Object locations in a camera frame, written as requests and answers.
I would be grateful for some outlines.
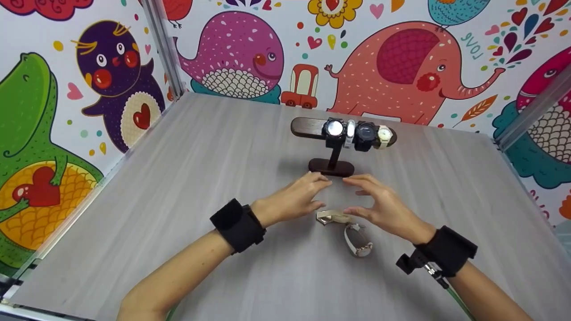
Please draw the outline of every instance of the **left hand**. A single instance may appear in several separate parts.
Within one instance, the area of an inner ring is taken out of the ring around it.
[[[319,172],[308,172],[272,195],[252,203],[252,211],[264,228],[285,220],[305,216],[325,203],[313,200],[332,182]]]

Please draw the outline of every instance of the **purple whale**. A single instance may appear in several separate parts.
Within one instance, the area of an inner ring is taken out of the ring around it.
[[[284,68],[278,35],[259,17],[226,11],[212,17],[200,35],[196,58],[178,52],[181,68],[209,90],[253,98],[272,90]]]

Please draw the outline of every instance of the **yellow flower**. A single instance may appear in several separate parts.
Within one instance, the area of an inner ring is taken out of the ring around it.
[[[327,23],[332,28],[343,27],[345,20],[355,19],[355,9],[363,4],[363,0],[310,0],[307,4],[309,13],[315,14],[315,22],[320,26]]]

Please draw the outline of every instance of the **stand base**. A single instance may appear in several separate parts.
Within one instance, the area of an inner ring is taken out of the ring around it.
[[[349,177],[355,172],[355,167],[349,162],[338,161],[334,169],[327,169],[329,159],[313,158],[309,161],[309,170],[323,175]]]

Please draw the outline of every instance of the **green cable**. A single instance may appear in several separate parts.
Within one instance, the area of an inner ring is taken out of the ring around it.
[[[176,307],[178,306],[178,303],[175,304],[175,306],[172,307],[171,311],[168,312],[167,314],[167,318],[165,319],[165,321],[171,321],[172,316],[175,314],[176,311]]]
[[[464,312],[466,312],[466,314],[470,317],[470,320],[476,321],[474,316],[470,313],[470,310],[468,310],[466,304],[464,304],[464,302],[462,302],[462,299],[460,299],[460,297],[456,294],[456,292],[454,292],[452,287],[448,287],[446,290],[448,291],[448,293],[450,293],[450,295],[452,295],[452,297],[454,298],[454,300],[456,300],[456,302],[462,308],[462,310],[464,310]]]

